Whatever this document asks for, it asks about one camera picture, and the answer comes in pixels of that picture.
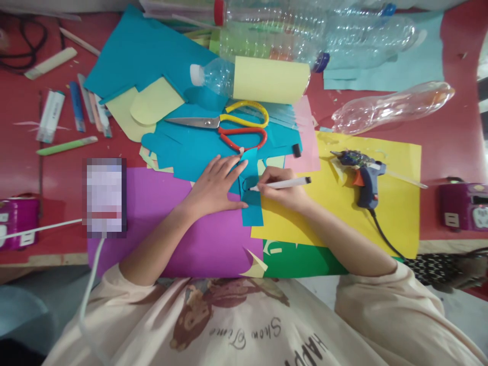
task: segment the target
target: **mobile phone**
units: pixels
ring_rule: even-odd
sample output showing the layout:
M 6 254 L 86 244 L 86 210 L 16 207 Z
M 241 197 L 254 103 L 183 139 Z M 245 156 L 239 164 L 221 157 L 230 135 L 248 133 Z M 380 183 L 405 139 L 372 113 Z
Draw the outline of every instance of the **mobile phone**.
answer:
M 85 159 L 84 208 L 88 238 L 120 238 L 127 232 L 125 158 Z

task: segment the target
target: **pink paper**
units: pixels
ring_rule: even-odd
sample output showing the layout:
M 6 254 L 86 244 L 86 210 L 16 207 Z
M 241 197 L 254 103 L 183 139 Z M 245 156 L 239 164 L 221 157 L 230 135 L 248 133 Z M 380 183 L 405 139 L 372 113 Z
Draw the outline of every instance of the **pink paper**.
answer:
M 106 239 L 97 274 L 120 262 L 141 243 L 191 190 L 189 181 L 152 169 L 127 169 L 127 238 Z M 229 199 L 240 200 L 229 194 Z M 88 239 L 90 266 L 99 240 Z M 263 241 L 251 238 L 251 227 L 242 226 L 240 210 L 208 215 L 184 235 L 173 253 L 164 277 L 233 278 L 246 272 L 253 258 L 263 259 Z
M 285 168 L 293 169 L 296 173 L 320 170 L 319 147 L 315 136 L 312 111 L 310 110 L 309 98 L 303 96 L 293 105 L 297 119 L 300 119 L 298 131 L 300 132 L 303 151 L 301 157 L 293 155 L 285 157 Z

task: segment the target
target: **green pencil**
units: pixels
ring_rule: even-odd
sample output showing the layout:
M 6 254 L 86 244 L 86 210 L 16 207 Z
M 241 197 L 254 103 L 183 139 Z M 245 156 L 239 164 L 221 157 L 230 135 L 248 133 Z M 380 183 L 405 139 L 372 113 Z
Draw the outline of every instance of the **green pencil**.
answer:
M 45 149 L 40 149 L 40 150 L 37 150 L 36 152 L 38 155 L 42 155 L 42 156 L 52 155 L 55 153 L 61 153 L 62 151 L 71 150 L 71 149 L 74 149 L 77 147 L 82 147 L 82 146 L 85 146 L 85 145 L 88 145 L 88 144 L 91 144 L 91 143 L 94 143 L 97 141 L 98 141 L 98 138 L 96 136 L 90 136 L 90 137 L 82 138 L 80 140 L 67 142 L 65 144 L 47 147 Z

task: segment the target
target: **person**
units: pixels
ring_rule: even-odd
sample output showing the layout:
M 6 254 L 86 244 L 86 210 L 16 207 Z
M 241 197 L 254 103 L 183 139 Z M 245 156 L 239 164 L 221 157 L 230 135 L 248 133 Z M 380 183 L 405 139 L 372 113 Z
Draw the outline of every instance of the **person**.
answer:
M 408 267 L 310 199 L 303 187 L 265 185 L 295 178 L 289 169 L 268 167 L 258 186 L 262 195 L 302 214 L 350 272 L 338 285 L 335 312 L 296 280 L 182 278 L 167 289 L 157 284 L 195 221 L 246 208 L 227 198 L 247 165 L 239 159 L 215 157 L 188 196 L 92 291 L 85 325 L 111 364 L 488 365 Z M 44 365 L 101 364 L 77 320 L 66 326 Z

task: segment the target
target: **pink shirt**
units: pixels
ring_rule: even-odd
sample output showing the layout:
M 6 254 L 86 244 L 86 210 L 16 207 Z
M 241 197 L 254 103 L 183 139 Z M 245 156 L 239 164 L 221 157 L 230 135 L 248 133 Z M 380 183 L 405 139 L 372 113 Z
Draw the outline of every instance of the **pink shirt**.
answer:
M 101 364 L 77 322 L 44 365 Z M 85 322 L 114 365 L 488 365 L 403 264 L 342 277 L 335 312 L 295 280 L 178 279 L 166 290 L 136 286 L 116 265 Z

